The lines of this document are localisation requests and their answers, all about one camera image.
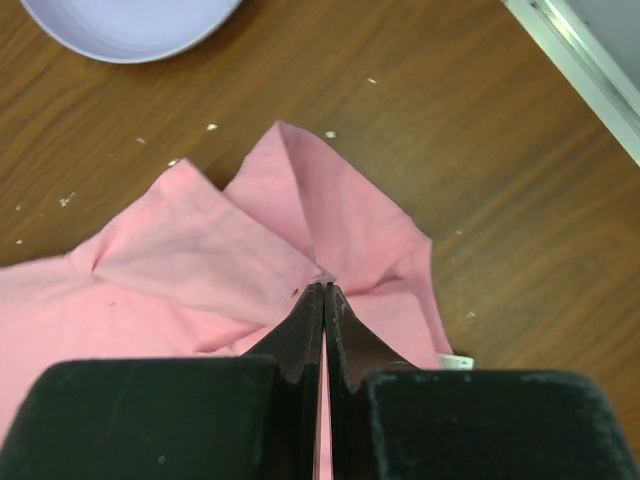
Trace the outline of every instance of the wood grain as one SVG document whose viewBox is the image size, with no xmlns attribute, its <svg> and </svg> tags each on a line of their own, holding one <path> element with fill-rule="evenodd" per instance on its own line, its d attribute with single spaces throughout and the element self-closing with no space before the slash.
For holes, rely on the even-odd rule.
<svg viewBox="0 0 640 480">
<path fill-rule="evenodd" d="M 501 3 L 245 0 L 139 66 L 73 54 L 5 3 L 0 265 L 72 249 L 174 158 L 224 186 L 275 119 L 334 130 L 434 238 L 454 347 L 592 376 L 640 453 L 640 171 Z"/>
</svg>

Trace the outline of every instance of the debris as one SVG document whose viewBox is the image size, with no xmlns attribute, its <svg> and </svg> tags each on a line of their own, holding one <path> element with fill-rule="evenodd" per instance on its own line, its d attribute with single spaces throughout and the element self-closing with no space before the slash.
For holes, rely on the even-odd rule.
<svg viewBox="0 0 640 480">
<path fill-rule="evenodd" d="M 60 200 L 58 200 L 58 202 L 60 202 L 61 207 L 66 207 L 67 204 L 71 201 L 71 199 L 75 196 L 76 196 L 76 192 L 71 192 L 71 195 L 69 195 L 67 198 L 61 198 Z"/>
</svg>

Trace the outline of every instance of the wooden table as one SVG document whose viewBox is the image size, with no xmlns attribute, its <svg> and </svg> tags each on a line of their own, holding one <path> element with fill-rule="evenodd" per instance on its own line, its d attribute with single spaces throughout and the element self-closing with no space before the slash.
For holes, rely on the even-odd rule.
<svg viewBox="0 0 640 480">
<path fill-rule="evenodd" d="M 333 130 L 434 238 L 454 348 L 592 376 L 640 453 L 640 171 L 500 2 L 245 0 L 138 66 L 5 3 L 0 265 L 69 251 L 174 158 L 222 187 L 275 119 Z"/>
</svg>

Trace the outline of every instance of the bowl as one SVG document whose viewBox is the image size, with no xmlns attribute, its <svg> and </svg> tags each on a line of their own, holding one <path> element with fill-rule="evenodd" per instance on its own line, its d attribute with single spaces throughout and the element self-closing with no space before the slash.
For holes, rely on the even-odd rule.
<svg viewBox="0 0 640 480">
<path fill-rule="evenodd" d="M 71 50 L 110 63 L 180 53 L 216 30 L 242 0 L 21 0 Z"/>
</svg>

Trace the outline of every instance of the paint chip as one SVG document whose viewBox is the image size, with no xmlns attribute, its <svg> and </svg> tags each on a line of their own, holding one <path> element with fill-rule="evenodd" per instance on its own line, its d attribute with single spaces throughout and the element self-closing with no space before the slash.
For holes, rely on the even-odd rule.
<svg viewBox="0 0 640 480">
<path fill-rule="evenodd" d="M 67 204 L 71 201 L 71 199 L 75 196 L 76 196 L 76 192 L 71 192 L 71 195 L 69 195 L 67 198 L 61 198 L 60 200 L 58 200 L 58 202 L 60 202 L 61 207 L 66 207 Z"/>
</svg>

